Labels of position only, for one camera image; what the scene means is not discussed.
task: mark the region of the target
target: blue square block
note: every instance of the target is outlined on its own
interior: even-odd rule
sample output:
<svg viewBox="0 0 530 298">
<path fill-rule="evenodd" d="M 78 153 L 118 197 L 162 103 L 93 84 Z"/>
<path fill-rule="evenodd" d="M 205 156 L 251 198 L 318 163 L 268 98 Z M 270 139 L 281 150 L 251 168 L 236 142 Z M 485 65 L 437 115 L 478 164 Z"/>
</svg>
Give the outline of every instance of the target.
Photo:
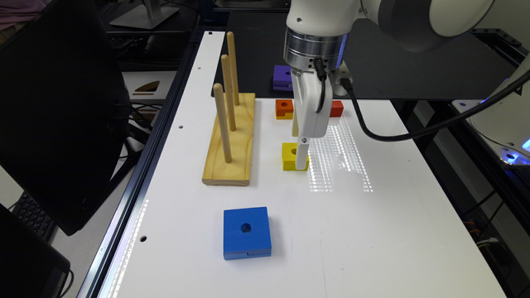
<svg viewBox="0 0 530 298">
<path fill-rule="evenodd" d="M 267 207 L 225 210 L 223 231 L 225 260 L 271 256 Z"/>
<path fill-rule="evenodd" d="M 292 91 L 291 66 L 274 65 L 272 89 L 280 91 Z"/>
</svg>

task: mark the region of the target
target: blue light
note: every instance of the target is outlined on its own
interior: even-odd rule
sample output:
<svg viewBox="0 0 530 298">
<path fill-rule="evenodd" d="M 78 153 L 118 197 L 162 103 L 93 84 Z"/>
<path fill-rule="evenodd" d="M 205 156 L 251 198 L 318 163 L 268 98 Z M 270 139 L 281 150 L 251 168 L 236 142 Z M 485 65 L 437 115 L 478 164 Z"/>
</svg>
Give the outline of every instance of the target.
<svg viewBox="0 0 530 298">
<path fill-rule="evenodd" d="M 508 162 L 514 162 L 515 160 L 517 160 L 517 158 L 519 157 L 519 154 L 511 154 L 511 157 L 510 156 L 506 156 L 508 158 Z"/>
<path fill-rule="evenodd" d="M 523 149 L 526 151 L 530 151 L 530 139 L 528 139 L 528 141 L 523 144 Z"/>
<path fill-rule="evenodd" d="M 342 43 L 340 44 L 339 59 L 337 60 L 337 66 L 335 68 L 339 68 L 340 64 L 342 63 L 342 55 L 344 54 L 344 51 L 345 51 L 347 38 L 348 38 L 348 34 L 344 34 L 342 36 Z"/>
<path fill-rule="evenodd" d="M 484 102 L 485 102 L 486 100 L 488 100 L 488 99 L 489 99 L 489 97 L 487 97 L 485 100 L 481 101 L 480 103 L 484 103 Z"/>
</svg>

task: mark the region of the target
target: silver metal ring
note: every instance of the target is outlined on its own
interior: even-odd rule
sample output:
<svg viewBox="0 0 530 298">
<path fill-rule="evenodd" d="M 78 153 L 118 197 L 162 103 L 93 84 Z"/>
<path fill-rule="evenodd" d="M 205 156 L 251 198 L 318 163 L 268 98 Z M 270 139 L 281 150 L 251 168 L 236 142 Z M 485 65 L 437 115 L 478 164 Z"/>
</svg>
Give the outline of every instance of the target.
<svg viewBox="0 0 530 298">
<path fill-rule="evenodd" d="M 313 61 L 320 58 L 326 70 L 335 70 L 342 63 L 348 34 L 342 36 L 311 36 L 287 28 L 283 59 L 299 70 L 313 70 Z"/>
</svg>

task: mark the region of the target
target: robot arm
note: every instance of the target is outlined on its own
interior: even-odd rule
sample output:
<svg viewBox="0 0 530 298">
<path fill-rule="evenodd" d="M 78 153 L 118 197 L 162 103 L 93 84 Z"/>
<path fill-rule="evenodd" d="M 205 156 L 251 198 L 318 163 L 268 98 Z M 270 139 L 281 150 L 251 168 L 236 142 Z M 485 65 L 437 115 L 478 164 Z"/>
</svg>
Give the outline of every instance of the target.
<svg viewBox="0 0 530 298">
<path fill-rule="evenodd" d="M 283 57 L 291 66 L 298 137 L 296 168 L 306 168 L 309 142 L 325 135 L 333 90 L 346 69 L 343 54 L 355 20 L 369 18 L 383 33 L 410 51 L 444 45 L 476 25 L 494 0 L 292 0 Z M 316 68 L 324 68 L 319 75 Z"/>
<path fill-rule="evenodd" d="M 490 98 L 508 85 L 513 84 L 516 79 L 521 78 L 529 70 L 530 58 L 527 57 L 512 76 L 506 79 L 493 92 Z M 530 93 L 528 90 L 530 90 L 530 82 L 525 83 L 502 101 L 469 118 L 471 125 L 485 139 L 504 148 L 512 149 L 510 153 L 513 158 L 504 160 L 503 155 L 499 156 L 501 160 L 508 164 L 528 164 L 528 160 L 523 158 L 519 158 L 521 161 L 517 161 L 517 156 L 530 156 L 530 136 L 528 135 L 528 128 L 530 127 L 530 117 L 528 116 L 528 111 L 530 111 Z"/>
</svg>

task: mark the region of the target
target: purple block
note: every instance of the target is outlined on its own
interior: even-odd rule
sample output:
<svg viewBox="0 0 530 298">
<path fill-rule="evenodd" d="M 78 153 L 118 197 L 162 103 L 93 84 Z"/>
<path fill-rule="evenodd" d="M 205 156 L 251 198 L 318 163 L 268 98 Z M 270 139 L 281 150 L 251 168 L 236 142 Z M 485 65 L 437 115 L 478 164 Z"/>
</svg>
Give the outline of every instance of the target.
<svg viewBox="0 0 530 298">
<path fill-rule="evenodd" d="M 274 65 L 272 89 L 280 91 L 292 91 L 291 66 Z"/>
</svg>

